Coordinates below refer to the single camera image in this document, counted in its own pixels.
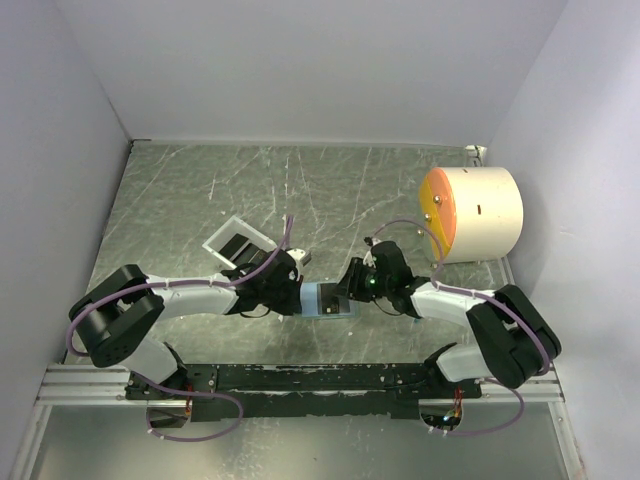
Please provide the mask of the green card holder wallet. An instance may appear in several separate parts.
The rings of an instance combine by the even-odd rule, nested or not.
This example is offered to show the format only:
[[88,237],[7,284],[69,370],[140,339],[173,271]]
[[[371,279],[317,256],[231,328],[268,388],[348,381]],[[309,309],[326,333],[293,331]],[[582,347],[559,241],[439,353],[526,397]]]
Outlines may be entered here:
[[355,302],[336,293],[335,282],[304,282],[300,289],[303,318],[355,317],[358,306]]

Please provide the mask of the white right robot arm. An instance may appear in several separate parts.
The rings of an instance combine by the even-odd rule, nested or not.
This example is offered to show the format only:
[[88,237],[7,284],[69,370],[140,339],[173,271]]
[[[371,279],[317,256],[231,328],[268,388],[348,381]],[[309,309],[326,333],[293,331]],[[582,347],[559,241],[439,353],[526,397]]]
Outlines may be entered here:
[[425,372],[425,388],[435,397],[448,396],[461,381],[489,377],[517,389],[546,374],[562,352],[559,338],[518,286],[469,290],[416,276],[393,241],[373,245],[366,258],[352,258],[337,294],[362,303],[384,298],[399,314],[470,329],[467,344],[444,348]]

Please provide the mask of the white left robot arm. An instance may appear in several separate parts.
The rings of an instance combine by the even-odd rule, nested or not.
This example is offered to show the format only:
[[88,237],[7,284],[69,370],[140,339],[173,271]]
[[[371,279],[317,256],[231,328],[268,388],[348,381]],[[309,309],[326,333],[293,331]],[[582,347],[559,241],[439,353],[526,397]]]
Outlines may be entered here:
[[187,385],[185,367],[168,344],[149,335],[151,328],[182,316],[241,315],[258,307],[283,316],[299,314],[305,256],[299,249],[276,249],[259,264],[177,279],[125,265],[71,308],[67,348],[98,368],[121,365],[149,379],[162,398],[176,398]]

